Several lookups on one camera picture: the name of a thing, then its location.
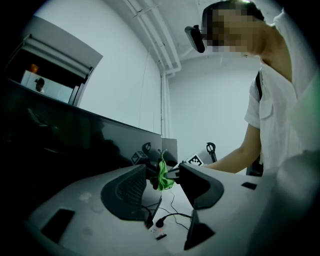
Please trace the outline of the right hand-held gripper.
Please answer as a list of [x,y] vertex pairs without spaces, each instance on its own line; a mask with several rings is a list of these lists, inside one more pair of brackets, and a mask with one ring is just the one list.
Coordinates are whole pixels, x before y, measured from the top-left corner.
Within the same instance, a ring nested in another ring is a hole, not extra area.
[[[200,157],[197,154],[193,154],[191,155],[189,158],[187,158],[186,160],[183,160],[181,162],[182,164],[192,164],[195,166],[203,166],[204,163],[203,161],[200,159]],[[173,180],[176,184],[180,184],[180,168],[174,168],[169,170],[166,173],[166,178],[169,180]]]

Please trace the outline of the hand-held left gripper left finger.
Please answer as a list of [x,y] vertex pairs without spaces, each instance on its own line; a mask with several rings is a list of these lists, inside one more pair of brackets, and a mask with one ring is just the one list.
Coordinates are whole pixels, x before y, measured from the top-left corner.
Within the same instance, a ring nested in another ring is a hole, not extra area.
[[146,169],[132,166],[73,182],[31,213],[27,230],[52,253],[146,253]]

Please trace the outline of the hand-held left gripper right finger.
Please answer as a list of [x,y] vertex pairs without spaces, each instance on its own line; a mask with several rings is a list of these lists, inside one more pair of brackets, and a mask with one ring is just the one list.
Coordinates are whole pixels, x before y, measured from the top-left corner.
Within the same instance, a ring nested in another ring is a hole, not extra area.
[[232,174],[181,164],[179,183],[193,207],[186,252],[258,252],[275,175]]

